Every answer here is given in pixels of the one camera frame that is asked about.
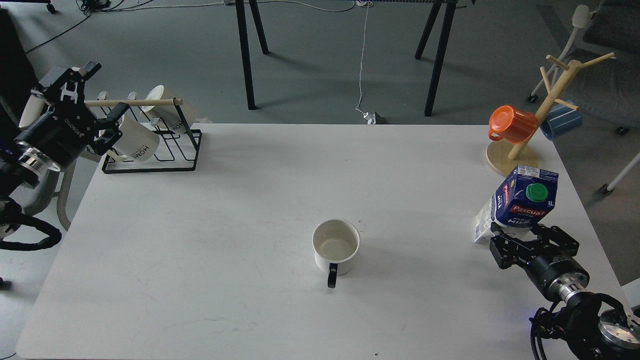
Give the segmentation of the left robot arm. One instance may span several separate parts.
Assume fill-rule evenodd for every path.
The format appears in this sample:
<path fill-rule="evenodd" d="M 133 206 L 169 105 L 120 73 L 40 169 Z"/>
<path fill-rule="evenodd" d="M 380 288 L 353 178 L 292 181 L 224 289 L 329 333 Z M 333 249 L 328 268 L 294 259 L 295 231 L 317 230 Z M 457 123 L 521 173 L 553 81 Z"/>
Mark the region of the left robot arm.
<path fill-rule="evenodd" d="M 119 119 L 130 109 L 118 102 L 98 118 L 86 105 L 85 85 L 101 64 L 52 68 L 30 91 L 20 133 L 1 137 L 1 248 L 38 251 L 59 244 L 62 233 L 36 214 L 48 206 L 58 173 L 83 154 L 98 157 L 121 139 Z"/>

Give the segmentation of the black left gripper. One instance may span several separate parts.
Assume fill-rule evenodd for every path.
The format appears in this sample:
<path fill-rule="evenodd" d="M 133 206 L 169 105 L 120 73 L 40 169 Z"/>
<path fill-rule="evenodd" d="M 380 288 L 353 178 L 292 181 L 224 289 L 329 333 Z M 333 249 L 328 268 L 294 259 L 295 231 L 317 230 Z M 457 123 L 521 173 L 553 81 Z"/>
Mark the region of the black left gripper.
<path fill-rule="evenodd" d="M 130 105 L 117 103 L 101 119 L 85 105 L 86 82 L 101 69 L 99 62 L 83 67 L 55 66 L 34 85 L 18 124 L 21 133 L 14 139 L 25 156 L 59 173 L 83 151 L 102 156 L 121 139 L 118 120 Z"/>

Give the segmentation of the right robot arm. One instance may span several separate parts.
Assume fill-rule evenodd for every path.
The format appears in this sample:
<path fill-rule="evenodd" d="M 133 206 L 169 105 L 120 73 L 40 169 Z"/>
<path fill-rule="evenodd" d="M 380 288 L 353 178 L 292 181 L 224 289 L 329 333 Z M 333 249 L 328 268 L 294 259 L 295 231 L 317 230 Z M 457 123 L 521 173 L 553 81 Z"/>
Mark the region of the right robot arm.
<path fill-rule="evenodd" d="M 589 273 L 575 260 L 579 242 L 558 226 L 532 226 L 535 240 L 509 235 L 494 222 L 489 249 L 501 269 L 522 268 L 551 307 L 530 317 L 529 339 L 536 360 L 546 359 L 544 339 L 561 339 L 579 360 L 637 360 L 639 318 L 616 298 L 590 292 Z"/>

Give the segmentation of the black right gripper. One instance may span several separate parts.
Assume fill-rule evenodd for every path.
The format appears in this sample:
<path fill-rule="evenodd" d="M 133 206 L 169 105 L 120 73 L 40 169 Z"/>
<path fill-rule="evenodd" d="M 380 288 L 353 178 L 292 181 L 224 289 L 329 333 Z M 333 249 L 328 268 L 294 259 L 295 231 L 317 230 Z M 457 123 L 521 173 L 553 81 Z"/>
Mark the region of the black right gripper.
<path fill-rule="evenodd" d="M 589 273 L 574 259 L 579 242 L 557 225 L 535 224 L 531 233 L 537 240 L 524 241 L 505 233 L 496 222 L 490 230 L 489 250 L 499 269 L 522 268 L 538 292 L 550 302 L 567 302 L 586 290 Z"/>

